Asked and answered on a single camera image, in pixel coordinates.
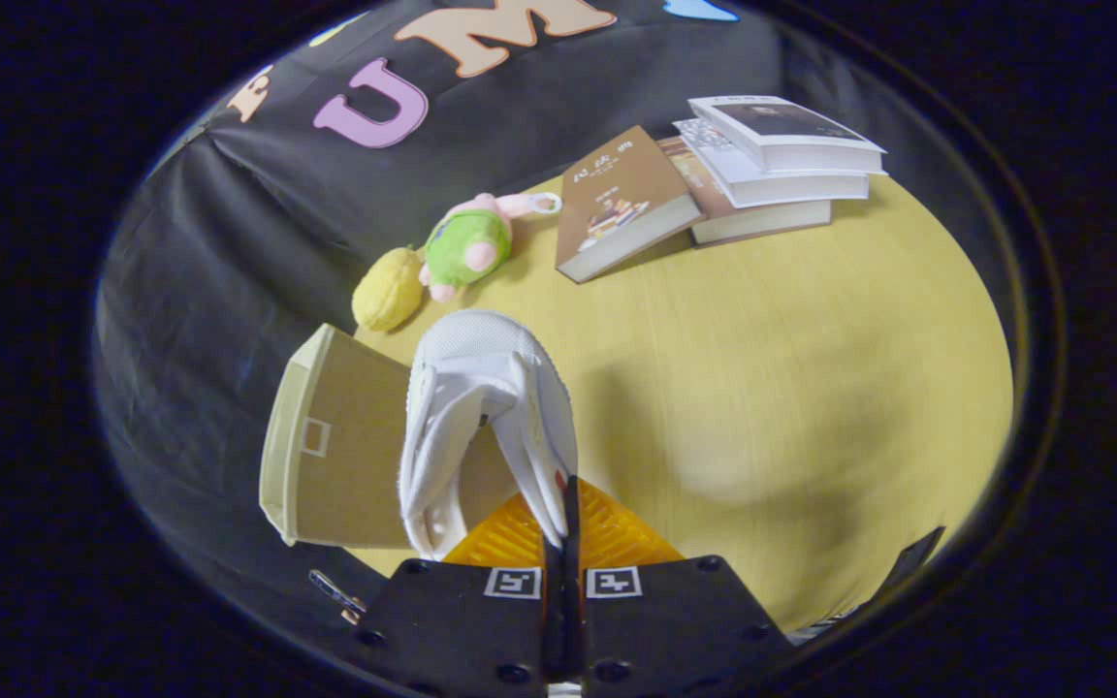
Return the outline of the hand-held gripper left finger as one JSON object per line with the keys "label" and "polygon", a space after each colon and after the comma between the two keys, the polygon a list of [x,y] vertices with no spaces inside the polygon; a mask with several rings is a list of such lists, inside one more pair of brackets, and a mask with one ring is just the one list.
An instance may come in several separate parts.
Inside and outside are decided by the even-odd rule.
{"label": "hand-held gripper left finger", "polygon": [[399,563],[350,639],[350,661],[399,692],[545,697],[567,677],[564,549],[521,494],[442,560]]}

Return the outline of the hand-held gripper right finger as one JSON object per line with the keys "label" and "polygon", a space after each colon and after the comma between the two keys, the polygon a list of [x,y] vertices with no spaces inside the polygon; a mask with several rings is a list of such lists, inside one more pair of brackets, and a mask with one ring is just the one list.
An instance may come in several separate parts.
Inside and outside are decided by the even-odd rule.
{"label": "hand-held gripper right finger", "polygon": [[572,478],[577,683],[585,697],[750,697],[792,642],[718,554],[685,557]]}

